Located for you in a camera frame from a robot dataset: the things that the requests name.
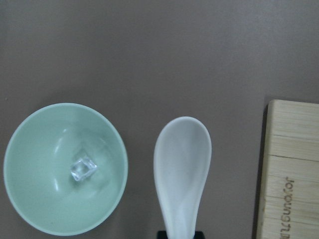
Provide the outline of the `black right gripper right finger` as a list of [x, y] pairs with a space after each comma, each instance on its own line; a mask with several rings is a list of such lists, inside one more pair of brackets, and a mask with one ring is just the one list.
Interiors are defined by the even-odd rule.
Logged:
[[205, 239], [205, 235], [202, 231], [195, 231], [194, 239]]

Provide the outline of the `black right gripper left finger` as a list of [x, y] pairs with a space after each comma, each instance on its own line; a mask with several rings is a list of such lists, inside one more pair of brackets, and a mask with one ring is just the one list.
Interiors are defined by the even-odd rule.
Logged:
[[158, 231], [157, 232], [157, 239], [168, 239], [166, 231]]

